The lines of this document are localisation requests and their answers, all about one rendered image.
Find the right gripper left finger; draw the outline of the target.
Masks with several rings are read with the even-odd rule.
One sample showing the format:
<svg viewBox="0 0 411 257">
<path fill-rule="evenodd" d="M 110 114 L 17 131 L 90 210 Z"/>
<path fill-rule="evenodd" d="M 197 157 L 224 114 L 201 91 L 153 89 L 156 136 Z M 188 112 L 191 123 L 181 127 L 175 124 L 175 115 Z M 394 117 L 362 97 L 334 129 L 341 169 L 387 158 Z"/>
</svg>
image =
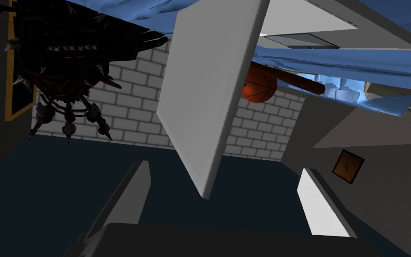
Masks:
<svg viewBox="0 0 411 257">
<path fill-rule="evenodd" d="M 148 161 L 136 161 L 95 219 L 88 239 L 110 223 L 137 224 L 151 186 Z"/>
</svg>

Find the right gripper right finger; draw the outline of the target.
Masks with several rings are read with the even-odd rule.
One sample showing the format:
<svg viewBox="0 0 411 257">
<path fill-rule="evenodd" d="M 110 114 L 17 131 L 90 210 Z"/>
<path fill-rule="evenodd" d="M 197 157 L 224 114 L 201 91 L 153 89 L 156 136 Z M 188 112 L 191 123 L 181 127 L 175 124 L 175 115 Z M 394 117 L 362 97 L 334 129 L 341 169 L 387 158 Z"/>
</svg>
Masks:
<svg viewBox="0 0 411 257">
<path fill-rule="evenodd" d="M 297 194 L 313 235 L 358 238 L 358 227 L 316 169 L 304 168 Z"/>
</svg>

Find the small brown framed picture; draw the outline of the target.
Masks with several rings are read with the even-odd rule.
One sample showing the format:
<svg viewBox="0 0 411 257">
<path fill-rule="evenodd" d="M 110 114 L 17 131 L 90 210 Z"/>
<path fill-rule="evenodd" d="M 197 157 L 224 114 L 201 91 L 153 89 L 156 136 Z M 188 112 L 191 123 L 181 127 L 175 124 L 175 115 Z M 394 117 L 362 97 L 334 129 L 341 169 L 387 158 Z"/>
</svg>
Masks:
<svg viewBox="0 0 411 257">
<path fill-rule="evenodd" d="M 365 160 L 358 155 L 343 149 L 332 173 L 346 181 L 348 184 L 353 184 L 364 161 Z"/>
</svg>

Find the brown baseball bat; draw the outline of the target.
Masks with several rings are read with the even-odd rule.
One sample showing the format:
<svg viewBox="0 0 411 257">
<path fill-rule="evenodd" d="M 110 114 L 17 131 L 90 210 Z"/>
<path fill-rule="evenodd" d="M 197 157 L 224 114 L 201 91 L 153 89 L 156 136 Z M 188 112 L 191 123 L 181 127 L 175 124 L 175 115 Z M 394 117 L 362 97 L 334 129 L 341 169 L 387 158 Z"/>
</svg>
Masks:
<svg viewBox="0 0 411 257">
<path fill-rule="evenodd" d="M 251 61 L 250 67 L 313 94 L 321 95 L 325 92 L 325 86 L 323 84 L 298 76 L 296 74 L 292 74 L 273 67 L 264 66 L 254 61 Z"/>
</svg>

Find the orange basketball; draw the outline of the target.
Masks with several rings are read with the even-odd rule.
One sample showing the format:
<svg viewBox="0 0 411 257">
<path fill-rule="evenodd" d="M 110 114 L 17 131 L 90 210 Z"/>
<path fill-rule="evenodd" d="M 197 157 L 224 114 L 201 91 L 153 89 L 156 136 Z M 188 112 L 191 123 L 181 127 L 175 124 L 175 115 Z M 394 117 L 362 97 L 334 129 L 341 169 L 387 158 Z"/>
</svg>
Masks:
<svg viewBox="0 0 411 257">
<path fill-rule="evenodd" d="M 277 78 L 253 67 L 249 68 L 242 96 L 252 103 L 263 103 L 269 100 L 277 90 Z"/>
</svg>

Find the white flat panel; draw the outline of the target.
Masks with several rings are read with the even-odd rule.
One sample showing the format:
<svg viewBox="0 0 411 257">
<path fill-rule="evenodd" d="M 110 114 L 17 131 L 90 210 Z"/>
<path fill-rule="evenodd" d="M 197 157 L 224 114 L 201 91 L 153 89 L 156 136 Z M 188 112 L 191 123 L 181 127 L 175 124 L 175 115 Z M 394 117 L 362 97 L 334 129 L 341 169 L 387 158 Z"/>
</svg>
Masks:
<svg viewBox="0 0 411 257">
<path fill-rule="evenodd" d="M 208 199 L 270 0 L 199 0 L 176 18 L 157 115 Z"/>
</svg>

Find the blue bed cover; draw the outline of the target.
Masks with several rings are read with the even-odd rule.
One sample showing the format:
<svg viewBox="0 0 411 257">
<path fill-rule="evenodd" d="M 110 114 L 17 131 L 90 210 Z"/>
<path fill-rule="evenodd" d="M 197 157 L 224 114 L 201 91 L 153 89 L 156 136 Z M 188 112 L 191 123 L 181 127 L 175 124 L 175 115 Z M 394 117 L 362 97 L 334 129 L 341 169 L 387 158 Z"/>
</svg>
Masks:
<svg viewBox="0 0 411 257">
<path fill-rule="evenodd" d="M 177 14 L 199 0 L 67 0 L 91 10 L 171 35 Z M 411 0 L 363 0 L 411 31 Z M 411 90 L 411 51 L 269 49 L 253 60 L 305 73 L 381 83 Z"/>
</svg>

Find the black spiky object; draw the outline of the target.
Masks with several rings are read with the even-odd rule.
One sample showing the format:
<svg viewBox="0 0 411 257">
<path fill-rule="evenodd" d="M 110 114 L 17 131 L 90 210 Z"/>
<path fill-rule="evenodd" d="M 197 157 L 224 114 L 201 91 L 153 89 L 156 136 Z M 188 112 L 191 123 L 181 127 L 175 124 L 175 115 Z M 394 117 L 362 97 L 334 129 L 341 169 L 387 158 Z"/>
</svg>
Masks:
<svg viewBox="0 0 411 257">
<path fill-rule="evenodd" d="M 99 82 L 119 89 L 109 75 L 111 62 L 135 60 L 138 53 L 168 42 L 162 33 L 67 0 L 0 4 L 0 14 L 5 12 L 14 14 L 15 35 L 5 51 L 15 51 L 21 68 L 15 84 L 41 91 L 30 136 L 60 113 L 68 140 L 79 116 L 97 123 L 98 132 L 109 137 L 110 126 L 99 107 L 86 99 L 90 89 Z"/>
</svg>

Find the white desk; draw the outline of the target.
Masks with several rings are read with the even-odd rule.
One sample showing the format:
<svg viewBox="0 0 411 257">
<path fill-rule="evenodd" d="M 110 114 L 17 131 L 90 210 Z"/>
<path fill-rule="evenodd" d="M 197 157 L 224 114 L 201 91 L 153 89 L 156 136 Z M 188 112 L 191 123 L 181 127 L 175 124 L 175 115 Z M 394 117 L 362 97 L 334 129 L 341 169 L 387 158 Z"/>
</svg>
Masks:
<svg viewBox="0 0 411 257">
<path fill-rule="evenodd" d="M 411 50 L 411 33 L 360 0 L 271 0 L 257 44 L 268 49 Z"/>
</svg>

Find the yellow-framed dark wall picture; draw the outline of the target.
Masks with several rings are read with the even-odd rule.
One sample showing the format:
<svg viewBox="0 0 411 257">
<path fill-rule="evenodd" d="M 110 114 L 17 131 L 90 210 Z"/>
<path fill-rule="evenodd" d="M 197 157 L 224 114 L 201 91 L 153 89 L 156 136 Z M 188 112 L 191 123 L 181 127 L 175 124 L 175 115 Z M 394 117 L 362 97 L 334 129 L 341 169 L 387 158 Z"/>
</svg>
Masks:
<svg viewBox="0 0 411 257">
<path fill-rule="evenodd" d="M 34 86 L 27 89 L 22 83 L 14 84 L 19 79 L 21 72 L 17 52 L 15 50 L 8 51 L 5 79 L 5 121 L 12 121 L 25 111 L 30 111 L 35 104 L 37 89 Z"/>
</svg>

